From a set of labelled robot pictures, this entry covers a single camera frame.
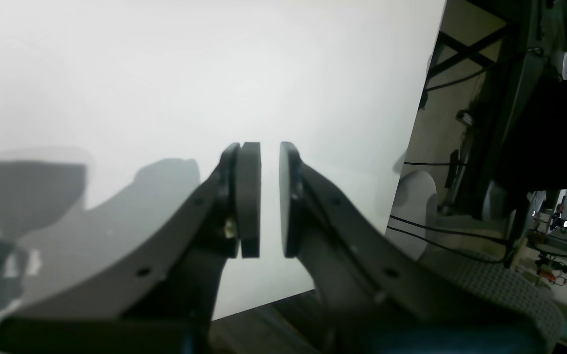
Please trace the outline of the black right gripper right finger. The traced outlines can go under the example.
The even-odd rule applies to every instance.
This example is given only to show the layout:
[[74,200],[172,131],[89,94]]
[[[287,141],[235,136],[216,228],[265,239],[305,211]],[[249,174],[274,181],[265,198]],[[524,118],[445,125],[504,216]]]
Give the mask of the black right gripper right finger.
[[535,323],[420,266],[280,145],[283,249],[313,280],[325,354],[542,354]]

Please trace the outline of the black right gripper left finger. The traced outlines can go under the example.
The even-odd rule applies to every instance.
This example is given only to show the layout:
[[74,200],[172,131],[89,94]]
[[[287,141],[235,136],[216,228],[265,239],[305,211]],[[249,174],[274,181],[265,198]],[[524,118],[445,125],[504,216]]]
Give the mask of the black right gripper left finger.
[[227,260],[260,255],[260,143],[233,143],[146,242],[0,321],[6,354],[209,354]]

